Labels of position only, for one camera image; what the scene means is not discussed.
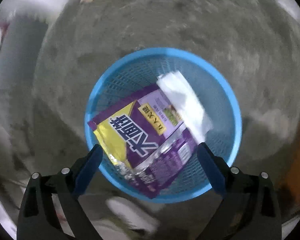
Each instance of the snack wrapper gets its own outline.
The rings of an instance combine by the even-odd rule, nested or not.
[[[124,98],[88,125],[117,170],[149,198],[173,182],[197,146],[157,84]]]

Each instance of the gray floor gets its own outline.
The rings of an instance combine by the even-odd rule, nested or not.
[[[7,103],[7,114],[18,116],[10,143],[23,149],[17,156],[27,170],[52,174],[84,156],[83,116],[95,82],[125,54],[157,46],[191,51],[227,78],[243,119],[235,165],[254,175],[266,171],[277,185],[290,166],[300,119],[300,24],[273,0],[70,0],[45,36],[34,83],[4,92],[7,100],[0,100]],[[17,112],[23,109],[20,95],[29,95],[28,112]],[[5,118],[0,124],[11,129]],[[140,202],[100,172],[88,193],[82,204],[92,219],[109,210],[91,203],[121,195],[157,217],[162,233],[178,235],[171,228],[181,228],[189,239],[202,231],[221,201],[209,191],[176,204]]]

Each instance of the yellow label with chinese text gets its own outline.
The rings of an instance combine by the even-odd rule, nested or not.
[[[167,128],[164,126],[160,117],[157,116],[148,103],[143,104],[138,109],[159,135],[162,135],[166,131]]]

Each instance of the silver screw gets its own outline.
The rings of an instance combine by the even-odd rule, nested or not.
[[[267,178],[268,178],[268,173],[262,172],[262,173],[261,173],[261,176],[262,176],[264,179],[267,179]]]
[[[33,179],[36,179],[37,177],[39,177],[39,173],[35,172],[34,174],[32,174],[31,176]]]
[[[61,170],[61,173],[62,173],[62,174],[68,174],[69,171],[70,171],[69,168],[63,168],[63,169]]]
[[[232,167],[230,170],[233,174],[238,174],[239,173],[239,169],[237,167]]]

